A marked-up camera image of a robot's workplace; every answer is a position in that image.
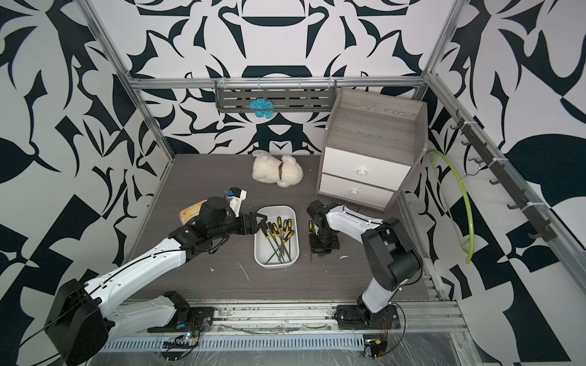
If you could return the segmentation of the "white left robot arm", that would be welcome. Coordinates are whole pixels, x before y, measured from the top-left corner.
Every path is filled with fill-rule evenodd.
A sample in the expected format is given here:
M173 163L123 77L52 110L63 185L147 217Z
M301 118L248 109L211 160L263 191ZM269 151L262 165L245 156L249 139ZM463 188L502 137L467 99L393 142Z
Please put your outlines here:
M264 214L241 213L246 192L229 189L184 209L181 226L154 248L120 268L87 282L76 279L57 290L44 331L67 365L80 365L107 343L154 327L185 323L186 300L175 291L142 303L123 303L158 277L203 253L216 253L215 240L254 235L266 223Z

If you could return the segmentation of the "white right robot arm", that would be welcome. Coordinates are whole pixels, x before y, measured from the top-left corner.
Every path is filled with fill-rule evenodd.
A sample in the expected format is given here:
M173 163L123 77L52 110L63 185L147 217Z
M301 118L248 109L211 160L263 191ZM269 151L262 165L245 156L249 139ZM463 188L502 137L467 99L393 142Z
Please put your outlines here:
M311 251L326 256L340 248L338 234L361 243L372 280L355 306L338 306L334 319L339 326L381 325L395 313L392 298L399 288L423 269L423 261L409 236L397 230L397 220L383 221L365 216L337 202L309 204L309 243Z

